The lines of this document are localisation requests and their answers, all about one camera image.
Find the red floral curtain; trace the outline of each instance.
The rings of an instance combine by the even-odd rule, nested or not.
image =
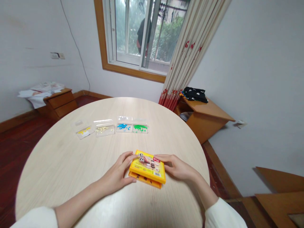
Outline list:
[[[231,0],[191,1],[159,104],[173,111],[189,84]]]

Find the white wall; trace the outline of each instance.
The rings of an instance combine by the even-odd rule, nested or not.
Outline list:
[[[94,2],[62,1],[91,91],[158,102],[162,83],[102,69]],[[0,30],[0,122],[32,109],[31,104],[17,95],[18,91],[38,83],[58,81],[74,92],[88,90],[60,0],[2,0]],[[63,52],[66,59],[53,60],[50,52]]]
[[[210,139],[243,196],[255,166],[304,176],[304,1],[232,0],[189,86],[236,120]]]

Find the wooden cabinet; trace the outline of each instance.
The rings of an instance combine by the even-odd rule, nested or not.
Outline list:
[[[188,101],[181,97],[174,113],[180,115],[182,112],[192,111],[192,115],[186,122],[196,135],[200,144],[206,142],[219,129],[221,129],[228,121],[235,120],[224,112],[220,107],[207,98],[209,102]]]
[[[69,88],[64,88],[61,92],[44,98],[44,102],[46,106],[38,108],[38,112],[55,120],[60,120],[78,108],[72,90]]]

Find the oval table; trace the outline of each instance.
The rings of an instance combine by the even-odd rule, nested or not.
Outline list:
[[[79,140],[71,124],[117,116],[144,118],[149,133],[115,133]],[[187,124],[169,109],[144,99],[108,98],[87,104],[58,121],[37,143],[19,181],[16,219],[39,206],[54,207],[98,180],[125,151],[176,154],[210,184],[203,149]],[[142,182],[97,202],[76,227],[202,227],[200,205],[188,185],[166,175],[157,189]]]

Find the white sleeve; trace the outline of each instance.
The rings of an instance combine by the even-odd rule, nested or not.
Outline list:
[[[11,228],[58,228],[55,211],[49,207],[38,207],[30,210]]]
[[[234,227],[247,228],[244,219],[221,198],[205,212],[206,228]]]

